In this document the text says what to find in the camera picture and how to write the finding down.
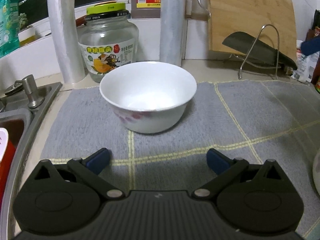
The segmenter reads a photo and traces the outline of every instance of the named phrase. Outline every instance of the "pink floral pattern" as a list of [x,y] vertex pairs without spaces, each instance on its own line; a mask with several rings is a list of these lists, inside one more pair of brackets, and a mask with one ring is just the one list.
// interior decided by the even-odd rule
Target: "pink floral pattern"
[[122,123],[127,123],[127,122],[134,123],[142,118],[151,117],[151,112],[134,112],[134,111],[124,110],[124,109],[121,109],[121,110],[113,109],[113,112],[120,119]]

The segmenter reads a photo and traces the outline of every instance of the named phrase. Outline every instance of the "blue gripper pad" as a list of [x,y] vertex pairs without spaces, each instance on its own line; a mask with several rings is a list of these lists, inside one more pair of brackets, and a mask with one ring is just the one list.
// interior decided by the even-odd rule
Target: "blue gripper pad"
[[110,163],[110,151],[106,148],[101,148],[82,162],[87,169],[98,175]]
[[217,175],[229,169],[233,163],[233,160],[218,152],[216,149],[212,148],[207,152],[207,165]]

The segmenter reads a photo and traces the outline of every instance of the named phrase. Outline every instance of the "sink edge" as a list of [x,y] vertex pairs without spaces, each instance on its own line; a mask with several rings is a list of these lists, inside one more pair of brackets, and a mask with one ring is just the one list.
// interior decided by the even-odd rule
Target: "sink edge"
[[39,130],[39,127],[42,123],[42,120],[47,113],[50,105],[54,101],[62,87],[61,82],[49,84],[47,86],[51,86],[51,91],[45,98],[44,102],[39,106],[39,111],[30,122],[28,128],[23,131],[21,136],[21,141],[18,144],[16,153],[11,163],[11,168],[9,172],[9,176],[7,179],[1,213],[0,213],[0,239],[1,240],[10,240],[14,237],[14,225],[15,219],[12,213],[12,204],[13,198],[17,195],[22,179],[22,174],[24,170],[25,163],[28,159],[28,155],[30,149],[32,147],[33,141],[35,139],[35,135]]

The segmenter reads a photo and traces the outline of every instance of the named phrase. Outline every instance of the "ceramic bowl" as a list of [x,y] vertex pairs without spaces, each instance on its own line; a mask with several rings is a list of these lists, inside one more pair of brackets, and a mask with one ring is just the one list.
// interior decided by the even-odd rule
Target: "ceramic bowl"
[[320,194],[320,149],[313,162],[312,173],[313,173],[313,181],[315,182],[316,189]]
[[123,65],[100,83],[100,93],[117,118],[138,133],[157,133],[176,124],[196,89],[189,72],[163,62]]

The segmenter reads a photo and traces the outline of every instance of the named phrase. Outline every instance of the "ribbed black surface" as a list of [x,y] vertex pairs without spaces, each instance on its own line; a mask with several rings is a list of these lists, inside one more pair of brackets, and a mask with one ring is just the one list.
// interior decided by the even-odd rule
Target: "ribbed black surface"
[[191,199],[185,191],[133,191],[108,202],[86,227],[63,236],[20,233],[16,240],[299,240],[294,232],[261,237],[236,232],[209,202]]

